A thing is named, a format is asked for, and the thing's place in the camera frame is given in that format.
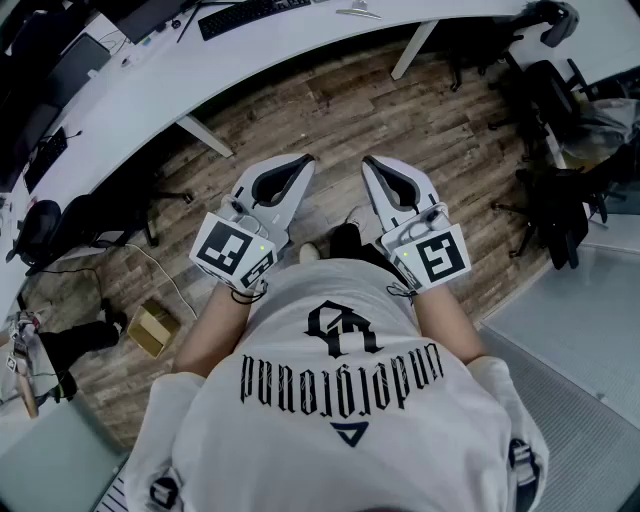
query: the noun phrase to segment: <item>office chair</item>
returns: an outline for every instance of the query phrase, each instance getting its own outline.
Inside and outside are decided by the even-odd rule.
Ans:
[[[514,77],[512,87],[507,89],[496,82],[489,84],[489,88],[500,90],[507,99],[515,98],[517,101],[512,104],[516,115],[489,123],[489,129],[497,130],[501,126],[522,122],[527,112],[533,112],[540,124],[538,132],[546,137],[548,134],[544,130],[544,125],[549,123],[558,142],[562,142],[580,120],[580,105],[571,90],[580,84],[581,90],[585,92],[589,101],[596,99],[576,63],[572,59],[567,60],[574,75],[569,81],[565,81],[548,60],[531,64],[526,71],[522,71],[510,54],[505,57]]]
[[[455,75],[451,90],[456,92],[462,85],[462,60],[473,62],[478,66],[478,73],[484,75],[490,65],[504,58],[512,43],[524,39],[524,35],[516,35],[516,32],[541,23],[551,25],[540,36],[540,42],[555,48],[575,32],[579,22],[580,15],[571,5],[553,0],[530,2],[519,15],[507,21],[469,18],[440,22],[441,30],[455,34],[449,36],[450,60]]]
[[[6,261],[20,256],[29,266],[26,275],[33,276],[76,247],[123,246],[140,230],[144,231],[147,243],[157,247],[158,238],[151,235],[147,216],[151,200],[155,198],[192,201],[190,194],[150,190],[134,203],[116,201],[114,204],[113,199],[105,203],[100,195],[91,194],[76,197],[62,214],[54,201],[38,201],[21,224],[18,239]]]
[[[153,202],[156,199],[180,199],[186,204],[193,201],[189,192],[158,190],[161,159],[162,155],[136,153],[91,194],[96,203],[105,205],[101,223],[108,229],[104,231],[122,232],[115,242],[96,241],[94,245],[124,245],[135,232],[143,231],[147,244],[150,247],[158,246],[159,240],[152,235],[149,227],[148,212]]]
[[[588,184],[582,185],[584,178],[580,174],[564,176],[559,175],[560,172],[550,168],[536,178],[529,171],[520,169],[516,171],[516,177],[525,185],[529,206],[491,204],[493,210],[528,217],[522,243],[518,250],[509,252],[511,258],[522,256],[537,231],[541,245],[548,248],[555,268],[561,269],[567,262],[571,268],[578,266],[577,248],[589,231],[579,194],[588,190]]]
[[[28,266],[38,265],[46,259],[51,234],[60,221],[61,212],[55,201],[38,201],[22,222],[18,223],[20,234],[6,256],[9,263],[15,256]]]

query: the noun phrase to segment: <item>small brown box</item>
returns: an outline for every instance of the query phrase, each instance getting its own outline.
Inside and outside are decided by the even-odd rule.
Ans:
[[[138,308],[127,332],[153,358],[171,344],[180,324],[155,301],[148,300]]]

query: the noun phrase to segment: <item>keyboard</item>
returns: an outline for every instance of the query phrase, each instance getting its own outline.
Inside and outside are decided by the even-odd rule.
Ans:
[[[272,14],[311,5],[311,0],[246,0],[198,21],[205,41]]]
[[[53,165],[65,149],[67,149],[67,136],[63,128],[60,128],[47,142],[40,145],[35,160],[31,162],[29,169],[24,174],[24,182],[29,193],[36,188],[36,185],[49,170],[49,167]]]

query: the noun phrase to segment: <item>black strap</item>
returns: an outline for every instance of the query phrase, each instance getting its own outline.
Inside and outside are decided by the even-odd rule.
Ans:
[[[535,463],[531,447],[520,439],[509,444],[509,463],[517,480],[515,512],[528,512],[538,491],[540,468]]]
[[[178,498],[178,484],[168,476],[158,478],[149,489],[149,497],[151,501],[167,510],[171,510],[176,504]]]

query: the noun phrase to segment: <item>curved desk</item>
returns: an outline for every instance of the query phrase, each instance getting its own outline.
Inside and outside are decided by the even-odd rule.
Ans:
[[[153,35],[147,46],[123,48],[71,101],[58,125],[66,133],[82,130],[68,141],[29,195],[19,180],[9,198],[13,212],[0,238],[0,317],[4,319],[25,280],[19,258],[4,258],[17,236],[15,221],[24,217],[31,198],[51,199],[61,209],[75,197],[93,191],[151,138],[178,123],[225,156],[231,152],[189,113],[242,80],[315,48],[383,28],[420,22],[392,73],[399,78],[437,20],[465,16],[515,15],[524,0],[369,0],[382,19],[336,14],[350,0],[329,0],[244,25],[203,41],[194,22],[179,44],[179,31]],[[201,10],[204,17],[221,7]],[[122,61],[127,58],[128,65]]]

